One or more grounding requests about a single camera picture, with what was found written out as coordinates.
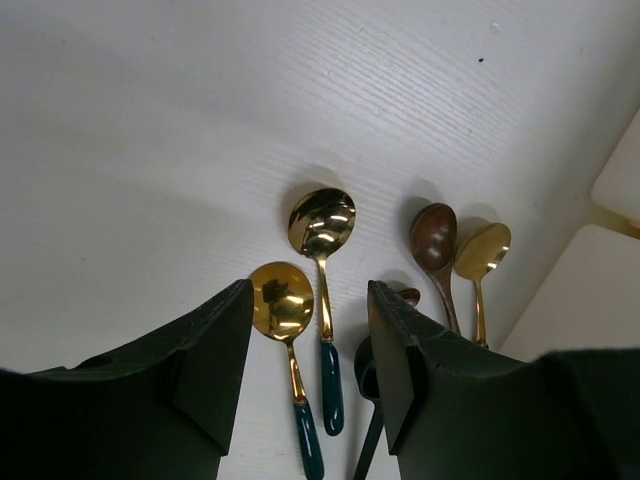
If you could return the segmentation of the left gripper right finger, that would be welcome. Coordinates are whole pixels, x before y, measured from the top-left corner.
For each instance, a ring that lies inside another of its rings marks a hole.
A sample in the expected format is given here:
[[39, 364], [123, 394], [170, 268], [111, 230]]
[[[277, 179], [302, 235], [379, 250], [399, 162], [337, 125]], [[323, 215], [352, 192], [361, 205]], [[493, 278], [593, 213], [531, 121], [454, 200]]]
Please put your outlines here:
[[484, 349], [370, 281], [389, 451], [404, 479], [635, 479], [639, 353]]

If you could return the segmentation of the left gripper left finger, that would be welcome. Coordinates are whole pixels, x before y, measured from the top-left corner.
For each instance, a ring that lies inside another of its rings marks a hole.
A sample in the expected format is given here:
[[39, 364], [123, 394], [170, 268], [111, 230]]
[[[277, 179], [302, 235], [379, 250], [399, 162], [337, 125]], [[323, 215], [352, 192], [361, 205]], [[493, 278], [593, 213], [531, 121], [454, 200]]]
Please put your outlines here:
[[5, 479], [213, 479], [230, 449], [253, 290], [238, 280], [76, 367], [1, 373]]

